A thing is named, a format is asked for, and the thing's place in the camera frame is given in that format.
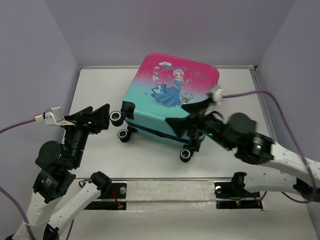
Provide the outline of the pink and teal suitcase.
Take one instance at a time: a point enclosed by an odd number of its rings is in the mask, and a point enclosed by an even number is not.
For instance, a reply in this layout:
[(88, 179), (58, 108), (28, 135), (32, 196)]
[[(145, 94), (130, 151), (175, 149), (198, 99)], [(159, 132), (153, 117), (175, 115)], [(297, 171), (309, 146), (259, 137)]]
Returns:
[(203, 101), (218, 84), (220, 73), (212, 65), (153, 52), (140, 65), (119, 110), (109, 114), (113, 126), (127, 124), (117, 133), (126, 143), (133, 133), (181, 148), (179, 158), (189, 162), (205, 136), (177, 137), (166, 118), (185, 118), (185, 104)]

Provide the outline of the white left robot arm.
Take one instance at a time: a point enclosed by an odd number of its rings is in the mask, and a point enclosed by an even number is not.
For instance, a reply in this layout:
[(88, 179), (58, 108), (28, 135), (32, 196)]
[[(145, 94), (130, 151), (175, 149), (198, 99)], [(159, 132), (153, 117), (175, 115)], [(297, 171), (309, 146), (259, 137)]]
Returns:
[(30, 122), (63, 128), (64, 140), (47, 141), (39, 149), (35, 164), (41, 171), (33, 184), (28, 210), (24, 212), (12, 196), (8, 197), (22, 215), (19, 229), (8, 236), (9, 240), (57, 240), (93, 200), (110, 194), (112, 180), (97, 171), (75, 197), (55, 211), (76, 178), (71, 171), (80, 167), (88, 136), (109, 128), (109, 112), (108, 103), (97, 109), (88, 106), (72, 115), (63, 115), (57, 106), (30, 119)]

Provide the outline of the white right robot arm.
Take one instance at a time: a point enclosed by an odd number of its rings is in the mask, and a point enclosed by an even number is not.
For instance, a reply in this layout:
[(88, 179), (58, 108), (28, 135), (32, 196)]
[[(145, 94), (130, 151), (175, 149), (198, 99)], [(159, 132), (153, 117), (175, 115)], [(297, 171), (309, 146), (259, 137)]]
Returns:
[(270, 176), (247, 172), (234, 173), (227, 187), (221, 189), (235, 196), (254, 192), (280, 192), (300, 195), (304, 203), (320, 200), (320, 163), (292, 152), (272, 138), (256, 131), (257, 122), (246, 114), (236, 112), (226, 122), (215, 117), (208, 100), (182, 106), (186, 117), (167, 117), (166, 123), (177, 137), (185, 134), (205, 134), (226, 151), (235, 151), (242, 162), (280, 171)]

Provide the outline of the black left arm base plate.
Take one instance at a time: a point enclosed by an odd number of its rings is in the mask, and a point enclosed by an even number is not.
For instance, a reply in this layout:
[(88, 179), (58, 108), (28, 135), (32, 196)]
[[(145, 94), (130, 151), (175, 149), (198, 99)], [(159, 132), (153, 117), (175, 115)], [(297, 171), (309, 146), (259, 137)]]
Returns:
[(125, 211), (127, 209), (127, 183), (115, 182), (108, 193), (93, 200), (85, 210)]

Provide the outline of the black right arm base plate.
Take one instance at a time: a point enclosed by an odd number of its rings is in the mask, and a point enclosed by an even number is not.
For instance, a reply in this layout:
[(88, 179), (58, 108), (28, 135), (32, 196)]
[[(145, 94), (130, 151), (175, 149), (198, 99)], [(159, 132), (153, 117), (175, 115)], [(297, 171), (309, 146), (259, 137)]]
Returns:
[(216, 208), (218, 210), (258, 209), (263, 210), (259, 192), (235, 192), (231, 182), (217, 182), (214, 184)]

